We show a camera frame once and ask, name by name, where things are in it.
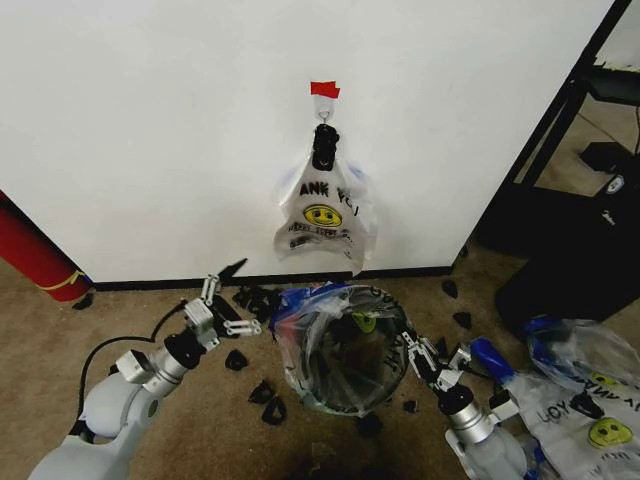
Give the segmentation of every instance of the plastic bag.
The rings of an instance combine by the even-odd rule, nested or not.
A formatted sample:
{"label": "plastic bag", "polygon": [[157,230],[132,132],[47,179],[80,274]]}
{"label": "plastic bag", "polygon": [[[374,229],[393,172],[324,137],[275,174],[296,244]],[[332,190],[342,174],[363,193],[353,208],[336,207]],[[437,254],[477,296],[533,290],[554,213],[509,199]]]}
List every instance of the plastic bag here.
{"label": "plastic bag", "polygon": [[[562,478],[640,478],[640,436],[636,436],[640,432],[640,389],[588,371],[575,375],[573,381],[580,390],[603,410],[602,417],[590,418],[572,406],[574,385],[568,389],[538,373],[513,372],[486,339],[476,350],[483,353],[478,359],[516,398],[522,420]],[[551,371],[554,378],[568,378]]]}
{"label": "plastic bag", "polygon": [[538,317],[525,330],[531,359],[554,382],[580,392],[583,378],[637,385],[640,358],[621,337],[591,320]]}
{"label": "plastic bag", "polygon": [[269,328],[280,345],[287,383],[303,404],[364,416],[391,396],[408,365],[398,303],[368,286],[327,284],[281,293]]}
{"label": "plastic bag", "polygon": [[280,259],[309,250],[337,252],[355,275],[373,251],[376,219],[363,173],[335,158],[339,138],[329,125],[316,128],[306,166],[280,203],[287,222],[276,232],[274,248]]}

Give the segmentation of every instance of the white wall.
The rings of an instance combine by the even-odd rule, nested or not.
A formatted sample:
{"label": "white wall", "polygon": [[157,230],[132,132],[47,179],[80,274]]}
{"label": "white wall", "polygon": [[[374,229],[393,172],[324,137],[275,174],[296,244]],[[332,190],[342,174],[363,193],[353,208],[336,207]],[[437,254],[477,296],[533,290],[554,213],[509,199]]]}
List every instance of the white wall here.
{"label": "white wall", "polygon": [[366,268],[450,265],[610,4],[2,2],[1,187],[96,281],[344,270],[271,246],[309,81],[336,80],[376,187]]}
{"label": "white wall", "polygon": [[633,0],[598,53],[597,65],[640,72],[640,0]]}

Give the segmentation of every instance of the black baseboard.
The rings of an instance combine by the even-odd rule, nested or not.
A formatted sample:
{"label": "black baseboard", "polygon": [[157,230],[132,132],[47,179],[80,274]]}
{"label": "black baseboard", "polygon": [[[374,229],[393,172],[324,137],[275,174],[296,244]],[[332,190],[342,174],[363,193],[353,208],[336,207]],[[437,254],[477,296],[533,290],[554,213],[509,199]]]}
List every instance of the black baseboard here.
{"label": "black baseboard", "polygon": [[[296,273],[292,275],[259,275],[233,277],[227,285],[274,285],[283,283],[344,282],[346,280],[366,280],[372,278],[438,277],[450,275],[452,267],[398,268],[389,270],[367,270],[353,277],[350,272]],[[170,288],[200,288],[202,278],[182,280],[148,280],[133,282],[97,282],[100,292],[120,290],[167,290]]]}

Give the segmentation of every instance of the white plastic bag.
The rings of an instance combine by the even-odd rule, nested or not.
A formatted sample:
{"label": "white plastic bag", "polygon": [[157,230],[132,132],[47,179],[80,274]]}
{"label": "white plastic bag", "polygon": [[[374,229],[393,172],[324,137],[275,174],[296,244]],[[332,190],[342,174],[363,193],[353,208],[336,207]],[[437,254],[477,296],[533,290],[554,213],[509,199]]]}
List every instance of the white plastic bag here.
{"label": "white plastic bag", "polygon": [[376,220],[364,175],[335,154],[339,138],[327,124],[316,128],[306,166],[281,201],[287,221],[274,248],[281,259],[314,249],[337,252],[355,275],[373,251]]}
{"label": "white plastic bag", "polygon": [[519,373],[506,388],[529,432],[565,480],[640,478],[640,391],[605,379],[581,379],[604,410],[592,419],[571,408],[575,391],[538,374]]}
{"label": "white plastic bag", "polygon": [[592,320],[538,317],[526,326],[531,359],[554,382],[581,392],[582,378],[600,374],[640,383],[640,358],[619,335]]}

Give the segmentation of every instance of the black clip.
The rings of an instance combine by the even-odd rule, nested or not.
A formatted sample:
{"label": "black clip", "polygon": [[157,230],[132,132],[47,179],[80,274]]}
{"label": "black clip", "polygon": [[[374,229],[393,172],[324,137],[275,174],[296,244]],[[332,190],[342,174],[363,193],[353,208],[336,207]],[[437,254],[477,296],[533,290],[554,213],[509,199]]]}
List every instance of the black clip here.
{"label": "black clip", "polygon": [[333,170],[333,162],[336,159],[336,143],[340,135],[335,128],[326,123],[316,127],[316,136],[313,139],[313,154],[311,164],[316,170],[330,172]]}
{"label": "black clip", "polygon": [[593,401],[593,398],[583,390],[571,399],[569,406],[578,413],[581,413],[589,418],[598,420],[604,416],[604,410],[600,405]]}

